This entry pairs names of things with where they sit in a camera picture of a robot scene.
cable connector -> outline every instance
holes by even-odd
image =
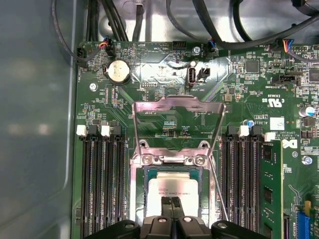
[[[134,0],[135,5],[141,5],[144,8],[146,0]]]

ram slot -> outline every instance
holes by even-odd
[[[88,214],[89,214],[89,178],[90,178],[90,152],[91,142],[83,141],[82,161],[82,193],[81,193],[81,238],[88,236]]]
[[[237,166],[237,172],[238,172],[238,194],[237,194],[237,207],[238,207],[238,213],[239,213],[239,222],[238,225],[245,227],[246,226],[246,184],[245,184],[245,163],[248,157],[248,142],[246,139],[243,139],[239,143],[238,148],[238,166]]]
[[[110,226],[113,220],[113,154],[113,142],[107,142],[105,152],[104,228]]]
[[[225,202],[226,210],[228,211],[228,193],[227,193],[227,140],[223,139],[221,144],[221,157],[220,157],[220,190],[222,199]]]
[[[103,141],[102,137],[96,142],[94,155],[95,161],[93,162],[93,171],[94,171],[94,199],[93,199],[93,212],[94,212],[94,222],[93,222],[93,233],[100,230],[100,216],[101,216],[101,184],[102,182],[102,160],[103,160]]]
[[[240,192],[240,188],[239,186],[239,180],[238,180],[238,176],[239,176],[239,155],[238,155],[238,151],[240,148],[240,142],[235,141],[233,142],[233,160],[232,160],[232,192],[233,192],[233,215],[234,215],[234,223],[235,224],[239,224],[240,223],[240,213],[239,213],[239,205],[238,205],[238,198],[240,197],[239,192]]]
[[[260,188],[260,162],[261,158],[261,144],[258,139],[254,142],[254,189],[253,189],[253,231],[259,231],[259,188]]]
[[[117,210],[117,221],[123,219],[124,209],[124,172],[125,172],[125,149],[124,144],[121,141],[115,143],[114,150],[116,152],[116,168],[117,168],[117,199],[116,199],[116,210]]]
[[[234,221],[234,154],[235,146],[233,141],[227,144],[227,193],[228,193],[228,217]]]

white slot latch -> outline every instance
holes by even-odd
[[[271,140],[275,140],[276,132],[267,132],[265,133],[265,142],[270,142]]]
[[[86,136],[87,135],[86,125],[78,124],[76,126],[76,134],[78,136]]]
[[[247,125],[241,125],[238,130],[239,137],[245,137],[249,135],[249,127]]]
[[[110,137],[110,126],[109,125],[102,125],[101,127],[101,135],[104,137]]]

integrated circuit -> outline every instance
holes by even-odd
[[[309,82],[319,83],[319,68],[309,69]]]
[[[259,61],[258,60],[246,61],[246,72],[259,73]]]

chip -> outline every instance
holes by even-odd
[[[264,199],[267,203],[272,204],[273,202],[273,191],[267,187],[264,187]]]
[[[232,94],[225,94],[224,95],[224,101],[225,102],[232,102],[233,101],[233,95]]]
[[[263,145],[263,158],[267,162],[273,161],[273,148],[270,145]]]
[[[246,61],[246,72],[259,73],[259,61],[256,61],[256,60]]]
[[[304,118],[303,123],[305,127],[311,127],[316,125],[316,119],[315,118]]]
[[[319,82],[319,69],[310,68],[309,69],[309,82]]]
[[[266,236],[267,238],[272,239],[273,238],[273,230],[267,226],[266,224],[264,224],[264,236]]]

